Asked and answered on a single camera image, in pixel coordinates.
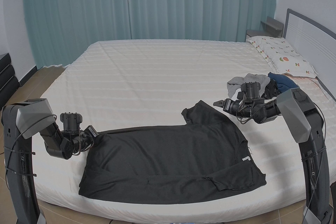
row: t-shirt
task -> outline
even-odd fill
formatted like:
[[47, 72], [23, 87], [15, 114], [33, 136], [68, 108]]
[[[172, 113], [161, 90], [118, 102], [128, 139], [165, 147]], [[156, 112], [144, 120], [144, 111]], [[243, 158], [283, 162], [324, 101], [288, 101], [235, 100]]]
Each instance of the t-shirt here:
[[182, 115], [186, 125], [100, 132], [79, 194], [132, 204], [188, 204], [266, 184], [247, 140], [227, 116], [203, 101]]

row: white headboard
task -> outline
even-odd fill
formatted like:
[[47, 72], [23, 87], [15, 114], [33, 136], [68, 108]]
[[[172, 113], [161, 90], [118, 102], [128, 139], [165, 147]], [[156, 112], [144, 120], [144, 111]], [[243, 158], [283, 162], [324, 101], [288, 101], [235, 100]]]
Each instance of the white headboard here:
[[315, 68], [320, 84], [335, 99], [336, 34], [288, 9], [283, 37]]

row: mattress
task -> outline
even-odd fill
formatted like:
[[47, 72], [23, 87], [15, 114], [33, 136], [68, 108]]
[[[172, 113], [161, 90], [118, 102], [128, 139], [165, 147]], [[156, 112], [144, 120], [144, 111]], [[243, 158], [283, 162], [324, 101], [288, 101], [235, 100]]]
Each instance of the mattress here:
[[[82, 129], [97, 131], [147, 125], [184, 125], [181, 111], [199, 100], [209, 105], [228, 97], [226, 83], [271, 68], [248, 43], [194, 40], [101, 41], [89, 48], [42, 95], [53, 112], [82, 114]], [[330, 183], [336, 181], [336, 104], [317, 80], [294, 81], [322, 109]], [[147, 205], [88, 199], [78, 195], [86, 152], [69, 160], [47, 154], [33, 136], [37, 198], [84, 213], [137, 223], [227, 222], [305, 199], [298, 144], [282, 117], [258, 125], [237, 124], [267, 184], [251, 192], [194, 204]]]

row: pillow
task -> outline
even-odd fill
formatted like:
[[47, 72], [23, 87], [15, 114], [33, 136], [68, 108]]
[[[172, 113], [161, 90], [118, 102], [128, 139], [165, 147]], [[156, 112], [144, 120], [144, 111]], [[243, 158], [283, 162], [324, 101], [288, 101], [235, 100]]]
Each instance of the pillow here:
[[315, 78], [314, 68], [283, 37], [256, 36], [247, 39], [276, 74]]

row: floor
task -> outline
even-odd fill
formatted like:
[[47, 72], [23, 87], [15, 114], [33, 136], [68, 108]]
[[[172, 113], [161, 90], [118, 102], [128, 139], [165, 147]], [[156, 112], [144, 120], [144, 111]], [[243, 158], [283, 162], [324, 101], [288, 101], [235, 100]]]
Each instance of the floor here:
[[[54, 80], [64, 71], [61, 66], [44, 67], [38, 70], [23, 87], [19, 88], [7, 104], [39, 98]], [[3, 126], [0, 124], [0, 153], [3, 151]], [[11, 202], [10, 193], [5, 183], [4, 155], [0, 155], [0, 223], [16, 222], [16, 215]], [[111, 219], [88, 215], [68, 208], [38, 201], [48, 224], [109, 224]], [[287, 207], [274, 210], [252, 218], [228, 222], [232, 224], [291, 224], [302, 222], [302, 212], [305, 201], [300, 201]], [[129, 222], [113, 220], [113, 224], [128, 224]]]

